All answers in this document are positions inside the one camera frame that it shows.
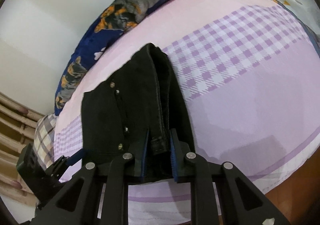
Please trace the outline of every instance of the white paw print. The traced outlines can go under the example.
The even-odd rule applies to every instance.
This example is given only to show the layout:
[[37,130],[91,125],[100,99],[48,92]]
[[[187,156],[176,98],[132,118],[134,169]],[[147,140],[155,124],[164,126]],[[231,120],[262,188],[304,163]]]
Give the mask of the white paw print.
[[106,47],[102,48],[102,49],[101,49],[101,52],[96,52],[96,53],[94,53],[94,60],[95,60],[95,61],[98,60],[98,59],[101,57],[101,55],[103,54],[103,52],[104,52],[105,49],[106,49]]

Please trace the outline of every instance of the mattress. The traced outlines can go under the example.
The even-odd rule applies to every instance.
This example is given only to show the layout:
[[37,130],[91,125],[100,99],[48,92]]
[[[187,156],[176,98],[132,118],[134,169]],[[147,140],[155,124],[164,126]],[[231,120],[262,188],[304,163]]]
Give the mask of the mattress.
[[[172,62],[196,152],[208,161],[233,162],[267,193],[318,148],[320,59],[312,31],[277,0],[172,0],[121,37],[85,75],[57,118],[55,160],[83,146],[84,92],[149,42]],[[164,180],[129,187],[130,224],[189,220],[189,184]]]

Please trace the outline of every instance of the purple checkered stripe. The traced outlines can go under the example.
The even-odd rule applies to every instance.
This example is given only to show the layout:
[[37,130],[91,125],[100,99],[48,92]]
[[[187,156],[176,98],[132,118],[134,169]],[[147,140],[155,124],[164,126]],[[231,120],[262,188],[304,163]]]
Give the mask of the purple checkered stripe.
[[81,116],[76,117],[60,133],[54,137],[54,156],[57,157],[82,148],[82,125]]
[[298,39],[300,23],[280,6],[246,6],[173,42],[170,57],[186,101],[230,82]]

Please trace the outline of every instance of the purple stripe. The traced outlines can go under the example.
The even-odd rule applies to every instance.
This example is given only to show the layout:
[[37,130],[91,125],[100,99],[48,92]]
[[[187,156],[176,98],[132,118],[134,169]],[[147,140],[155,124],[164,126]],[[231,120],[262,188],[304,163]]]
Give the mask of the purple stripe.
[[256,175],[248,176],[248,178],[252,181],[255,181],[257,179],[260,179],[262,177],[265,177],[268,174],[271,174],[287,162],[289,162],[292,158],[297,156],[303,149],[307,147],[320,133],[320,127],[318,127],[304,142],[302,142],[300,145],[298,145],[294,150],[292,150],[290,153],[288,153],[286,156],[281,158],[279,161],[274,163],[272,166],[269,166],[265,170],[257,173]]
[[191,195],[178,195],[168,197],[128,197],[129,201],[140,202],[140,203],[169,203],[169,202],[180,202],[191,200]]

